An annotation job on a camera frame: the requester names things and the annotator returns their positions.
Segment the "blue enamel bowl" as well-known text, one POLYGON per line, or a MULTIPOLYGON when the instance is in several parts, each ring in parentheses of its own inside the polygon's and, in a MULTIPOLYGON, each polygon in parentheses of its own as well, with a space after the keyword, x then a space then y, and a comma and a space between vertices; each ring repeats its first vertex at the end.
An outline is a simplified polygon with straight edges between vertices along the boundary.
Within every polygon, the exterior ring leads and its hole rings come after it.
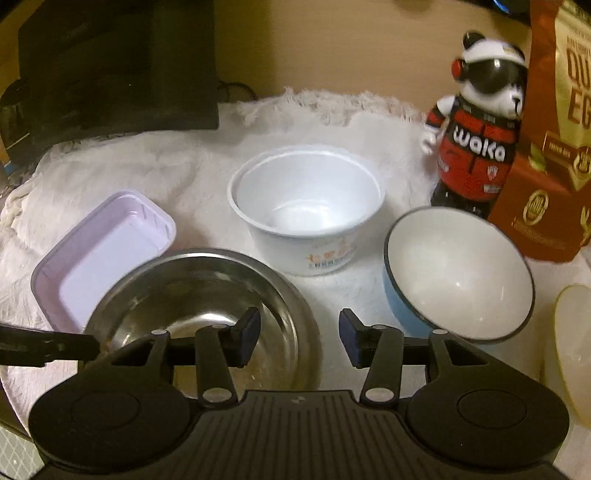
POLYGON ((491 223, 447 207, 401 216, 384 242, 384 290, 401 327, 425 338, 448 330, 480 344, 503 342, 528 324, 533 275, 491 223))

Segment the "white plate gold rim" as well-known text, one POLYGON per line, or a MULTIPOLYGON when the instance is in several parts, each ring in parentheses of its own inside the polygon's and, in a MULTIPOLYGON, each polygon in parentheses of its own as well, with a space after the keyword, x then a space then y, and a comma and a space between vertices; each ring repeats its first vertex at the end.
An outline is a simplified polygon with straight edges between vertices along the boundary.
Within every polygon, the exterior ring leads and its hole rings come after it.
POLYGON ((590 428, 590 288, 565 287, 558 295, 547 342, 544 380, 565 402, 574 422, 590 428))

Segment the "stainless steel bowl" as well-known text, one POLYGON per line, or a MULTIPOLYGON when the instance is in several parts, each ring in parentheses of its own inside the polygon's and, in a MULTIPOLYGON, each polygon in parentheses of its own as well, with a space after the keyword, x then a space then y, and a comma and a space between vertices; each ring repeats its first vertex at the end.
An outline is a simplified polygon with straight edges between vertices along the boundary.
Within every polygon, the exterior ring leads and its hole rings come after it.
POLYGON ((236 391, 317 388, 322 346, 311 308, 286 277, 235 251, 185 250, 140 265, 107 291, 84 331, 111 353, 155 330, 184 338, 232 326, 250 307, 262 327, 249 363, 231 369, 236 391))

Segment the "lilac rectangular plastic tray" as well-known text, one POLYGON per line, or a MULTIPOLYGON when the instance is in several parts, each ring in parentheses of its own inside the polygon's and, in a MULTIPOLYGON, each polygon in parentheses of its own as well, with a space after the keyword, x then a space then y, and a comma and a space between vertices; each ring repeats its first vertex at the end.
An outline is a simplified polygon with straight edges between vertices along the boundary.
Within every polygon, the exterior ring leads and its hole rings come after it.
POLYGON ((53 330, 81 333, 108 290, 175 237, 174 220, 154 202, 135 190, 116 192, 39 261, 33 297, 53 330))

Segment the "white paper bowl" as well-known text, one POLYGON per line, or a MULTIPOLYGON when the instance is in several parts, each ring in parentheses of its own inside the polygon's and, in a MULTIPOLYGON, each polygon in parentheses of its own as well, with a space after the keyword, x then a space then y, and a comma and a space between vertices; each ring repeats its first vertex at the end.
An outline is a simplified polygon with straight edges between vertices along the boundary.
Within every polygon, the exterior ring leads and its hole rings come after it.
POLYGON ((260 153, 228 183, 228 203, 263 259, 297 276, 325 275, 348 264, 385 199, 373 166, 325 145, 260 153))

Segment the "red quail eggs bag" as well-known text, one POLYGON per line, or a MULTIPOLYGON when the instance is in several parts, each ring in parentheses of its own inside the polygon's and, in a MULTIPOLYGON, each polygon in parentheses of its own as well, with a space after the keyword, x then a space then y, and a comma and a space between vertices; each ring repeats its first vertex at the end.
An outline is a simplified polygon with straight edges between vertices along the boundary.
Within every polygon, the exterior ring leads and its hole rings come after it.
POLYGON ((520 138, 488 219, 523 255, 563 263, 590 241, 590 15, 533 1, 530 18, 520 138))

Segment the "panda figurine red jacket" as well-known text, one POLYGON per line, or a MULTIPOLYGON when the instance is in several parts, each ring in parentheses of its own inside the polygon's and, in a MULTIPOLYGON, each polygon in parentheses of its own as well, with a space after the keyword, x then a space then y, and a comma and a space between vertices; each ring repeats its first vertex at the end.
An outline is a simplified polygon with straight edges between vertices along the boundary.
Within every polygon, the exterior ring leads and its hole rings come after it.
POLYGON ((439 181, 431 204, 486 218, 515 158, 526 57, 517 46, 468 31, 451 71, 459 92, 437 101, 421 136, 423 153, 437 157, 439 181))

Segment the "black box appliance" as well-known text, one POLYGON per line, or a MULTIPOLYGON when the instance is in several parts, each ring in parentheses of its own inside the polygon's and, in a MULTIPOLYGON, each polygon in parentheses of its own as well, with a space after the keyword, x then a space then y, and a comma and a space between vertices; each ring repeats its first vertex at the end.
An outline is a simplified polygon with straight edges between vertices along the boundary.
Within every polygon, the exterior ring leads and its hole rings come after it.
POLYGON ((14 157, 113 134, 219 125, 211 1, 45 1, 1 97, 14 157))

